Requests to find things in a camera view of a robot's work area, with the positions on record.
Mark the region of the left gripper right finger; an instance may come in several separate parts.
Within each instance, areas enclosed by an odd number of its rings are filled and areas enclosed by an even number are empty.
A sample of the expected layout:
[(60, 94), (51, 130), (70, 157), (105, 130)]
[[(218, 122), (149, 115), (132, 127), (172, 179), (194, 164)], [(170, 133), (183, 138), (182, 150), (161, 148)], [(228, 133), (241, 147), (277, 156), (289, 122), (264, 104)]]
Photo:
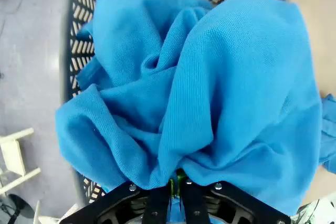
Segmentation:
[(176, 222), (291, 223), (291, 219), (228, 182), (200, 186), (177, 171)]

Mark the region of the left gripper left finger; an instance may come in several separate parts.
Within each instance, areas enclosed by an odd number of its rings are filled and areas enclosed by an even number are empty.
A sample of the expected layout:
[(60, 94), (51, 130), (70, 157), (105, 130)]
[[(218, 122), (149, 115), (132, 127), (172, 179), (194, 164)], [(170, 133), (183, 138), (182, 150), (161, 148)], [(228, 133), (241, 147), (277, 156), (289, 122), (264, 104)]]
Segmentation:
[(166, 223), (171, 185), (144, 190), (126, 182), (66, 217), (61, 223)]

